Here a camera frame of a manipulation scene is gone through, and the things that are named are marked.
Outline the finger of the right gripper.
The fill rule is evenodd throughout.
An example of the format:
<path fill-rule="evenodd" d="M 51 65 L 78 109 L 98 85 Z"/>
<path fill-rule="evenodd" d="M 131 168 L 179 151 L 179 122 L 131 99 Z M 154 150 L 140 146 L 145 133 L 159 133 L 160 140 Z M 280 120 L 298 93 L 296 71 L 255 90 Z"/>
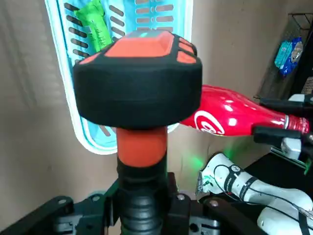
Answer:
<path fill-rule="evenodd" d="M 312 132 L 303 134 L 297 130 L 280 129 L 275 127 L 255 126 L 253 127 L 253 140 L 256 143 L 278 146 L 283 138 L 300 140 L 302 152 L 313 151 Z"/>
<path fill-rule="evenodd" d="M 291 96 L 288 100 L 260 98 L 259 104 L 282 113 L 312 113 L 312 96 Z"/>

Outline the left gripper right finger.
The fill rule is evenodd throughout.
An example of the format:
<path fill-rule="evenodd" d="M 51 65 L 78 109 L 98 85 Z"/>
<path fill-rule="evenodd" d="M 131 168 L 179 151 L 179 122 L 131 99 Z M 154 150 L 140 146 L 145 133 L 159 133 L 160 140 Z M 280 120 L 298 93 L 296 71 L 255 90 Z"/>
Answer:
<path fill-rule="evenodd" d="M 168 173 L 168 186 L 171 195 L 167 213 L 169 235 L 265 234 L 256 223 L 219 197 L 209 197 L 198 202 L 179 192 L 172 172 Z"/>

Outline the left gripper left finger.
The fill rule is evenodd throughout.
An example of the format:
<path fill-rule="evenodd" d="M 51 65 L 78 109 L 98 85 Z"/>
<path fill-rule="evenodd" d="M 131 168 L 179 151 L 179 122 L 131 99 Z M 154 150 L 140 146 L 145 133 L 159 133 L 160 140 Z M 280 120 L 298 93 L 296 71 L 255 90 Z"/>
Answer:
<path fill-rule="evenodd" d="M 107 235 L 118 219 L 118 182 L 104 193 L 93 193 L 74 203 L 69 196 L 56 196 L 25 215 L 2 235 Z"/>

